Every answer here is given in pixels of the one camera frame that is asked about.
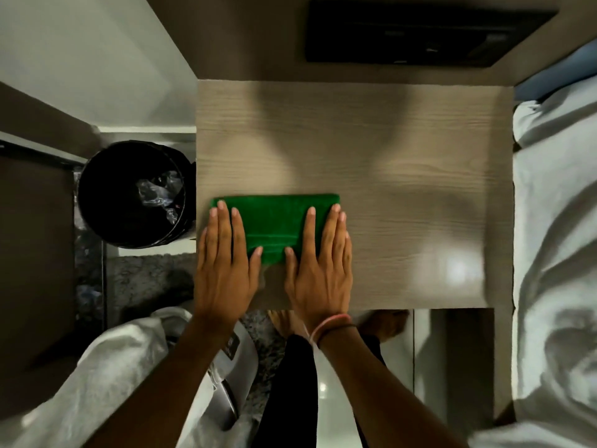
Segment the person's right hand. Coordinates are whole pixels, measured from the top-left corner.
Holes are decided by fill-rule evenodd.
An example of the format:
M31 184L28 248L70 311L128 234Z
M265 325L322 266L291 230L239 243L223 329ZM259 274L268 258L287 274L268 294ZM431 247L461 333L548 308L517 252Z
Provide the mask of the person's right hand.
M341 258L334 264L319 264L315 245L316 217L315 208L310 207L304 221L295 289L286 289L292 310L303 321L308 335L325 318L347 314L353 285L353 276L346 277L343 271L343 249L345 233L348 231L346 213L340 207L336 240L341 240Z

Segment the person's left hand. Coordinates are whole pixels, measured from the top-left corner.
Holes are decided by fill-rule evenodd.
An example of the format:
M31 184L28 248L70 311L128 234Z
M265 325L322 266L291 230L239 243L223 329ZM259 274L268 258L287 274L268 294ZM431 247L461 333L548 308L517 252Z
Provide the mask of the person's left hand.
M258 287L250 287L248 263L250 257L243 219L234 207L230 210L232 225L232 261L228 268L215 264L218 249L217 205L211 207L206 226L206 259L201 271L195 274L195 325L213 331L232 331L246 313Z

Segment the green cloth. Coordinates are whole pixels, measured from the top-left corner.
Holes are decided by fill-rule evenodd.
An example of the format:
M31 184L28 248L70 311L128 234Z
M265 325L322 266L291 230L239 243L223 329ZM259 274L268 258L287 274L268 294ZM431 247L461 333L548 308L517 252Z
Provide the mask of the green cloth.
M245 230L248 256L262 247L262 266L285 263L285 249L291 247L300 258L303 246L304 220L310 207L317 213L315 224L316 255L328 213L333 205L340 203L338 194L308 195L246 195L221 196L211 200L211 207L224 201L228 209L236 208Z

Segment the person's left forearm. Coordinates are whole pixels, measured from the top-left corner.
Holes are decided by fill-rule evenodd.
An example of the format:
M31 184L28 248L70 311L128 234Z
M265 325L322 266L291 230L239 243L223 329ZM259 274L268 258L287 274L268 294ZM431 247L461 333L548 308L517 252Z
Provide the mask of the person's left forearm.
M175 448L199 386L236 322L194 315L166 358L83 448Z

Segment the person's left foot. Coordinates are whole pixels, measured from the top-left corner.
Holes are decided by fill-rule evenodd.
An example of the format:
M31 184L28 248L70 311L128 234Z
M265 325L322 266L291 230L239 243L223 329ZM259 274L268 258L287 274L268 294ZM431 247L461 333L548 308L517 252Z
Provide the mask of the person's left foot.
M297 335L309 340L303 321L293 310L268 310L267 316L283 338L288 339L292 335Z

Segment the person's foot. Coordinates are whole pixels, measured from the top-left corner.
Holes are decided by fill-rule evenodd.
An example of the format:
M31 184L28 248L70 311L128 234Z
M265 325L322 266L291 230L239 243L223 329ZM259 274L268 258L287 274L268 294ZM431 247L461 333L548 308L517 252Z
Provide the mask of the person's foot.
M288 339L292 335L297 335L309 340L303 321L293 310L268 310L267 316L283 338Z
M404 332L409 316L408 309L375 310L359 325L358 331L360 335L375 338L382 344Z

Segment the grey shaggy rug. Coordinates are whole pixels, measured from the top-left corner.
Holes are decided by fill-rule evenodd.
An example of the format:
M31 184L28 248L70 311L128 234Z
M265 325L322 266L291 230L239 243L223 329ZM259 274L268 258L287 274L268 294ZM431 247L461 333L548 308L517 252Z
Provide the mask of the grey shaggy rug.
M108 328L192 300L196 265L196 256L190 253L108 259Z

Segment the pink wristband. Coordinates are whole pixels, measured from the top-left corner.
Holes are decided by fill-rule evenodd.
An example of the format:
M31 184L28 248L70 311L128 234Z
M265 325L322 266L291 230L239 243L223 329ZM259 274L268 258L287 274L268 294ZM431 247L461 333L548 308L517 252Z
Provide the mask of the pink wristband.
M334 327L338 325L342 325L345 323L353 323L352 317L349 314L336 314L325 318L321 321L310 333L309 341L312 345L315 345L318 336L322 333L322 331L329 327Z

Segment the clear plastic wrapper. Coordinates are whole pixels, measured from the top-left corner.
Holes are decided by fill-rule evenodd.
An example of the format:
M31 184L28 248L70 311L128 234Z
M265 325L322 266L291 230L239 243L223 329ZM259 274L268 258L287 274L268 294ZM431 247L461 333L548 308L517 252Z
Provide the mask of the clear plastic wrapper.
M175 200L183 190L183 180L175 170L163 172L152 179L136 182L141 204L148 208L161 208L171 225L178 221L178 206Z

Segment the person's right foot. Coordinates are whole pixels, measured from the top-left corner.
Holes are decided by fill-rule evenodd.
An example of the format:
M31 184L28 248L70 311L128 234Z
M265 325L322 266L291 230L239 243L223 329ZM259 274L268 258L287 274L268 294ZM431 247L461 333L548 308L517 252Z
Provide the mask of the person's right foot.
M359 325L358 331L360 335L375 338L382 344L404 332L409 316L408 309L375 310Z

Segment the black round trash bin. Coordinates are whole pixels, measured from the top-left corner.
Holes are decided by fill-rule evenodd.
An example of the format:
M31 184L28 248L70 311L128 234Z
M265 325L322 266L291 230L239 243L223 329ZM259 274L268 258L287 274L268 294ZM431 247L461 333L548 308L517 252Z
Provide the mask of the black round trash bin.
M161 208L141 204L136 182L175 170L183 190L175 200L178 221L171 225ZM107 244L143 249L170 244L196 225L196 162L172 147L126 140L96 153L83 168L77 188L79 211L87 226Z

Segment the silver grey bag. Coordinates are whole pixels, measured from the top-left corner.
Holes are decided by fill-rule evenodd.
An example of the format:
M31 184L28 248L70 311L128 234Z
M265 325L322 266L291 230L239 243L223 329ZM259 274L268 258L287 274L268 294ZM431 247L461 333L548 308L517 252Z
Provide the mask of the silver grey bag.
M258 353L249 332L237 322L208 371L214 393L206 415L223 431L241 415L258 370Z

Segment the person's black trousers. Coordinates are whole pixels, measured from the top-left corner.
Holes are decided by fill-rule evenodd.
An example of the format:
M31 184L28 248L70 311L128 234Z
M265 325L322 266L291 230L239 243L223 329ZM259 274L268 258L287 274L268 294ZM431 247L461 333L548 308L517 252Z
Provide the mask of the person's black trousers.
M317 369L307 338L292 334L251 448L316 448Z

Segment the white bed sheet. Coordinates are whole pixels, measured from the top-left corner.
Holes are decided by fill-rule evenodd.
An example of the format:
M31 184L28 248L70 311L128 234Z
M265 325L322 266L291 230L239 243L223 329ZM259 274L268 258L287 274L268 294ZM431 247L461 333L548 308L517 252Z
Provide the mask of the white bed sheet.
M513 115L516 421L470 448L597 448L597 75Z

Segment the blue pillow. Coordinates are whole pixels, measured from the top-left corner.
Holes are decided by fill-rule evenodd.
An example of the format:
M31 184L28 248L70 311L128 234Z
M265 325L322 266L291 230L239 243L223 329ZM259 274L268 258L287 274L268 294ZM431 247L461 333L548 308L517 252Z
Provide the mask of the blue pillow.
M555 91L597 75L597 38L514 88L514 100L544 100Z

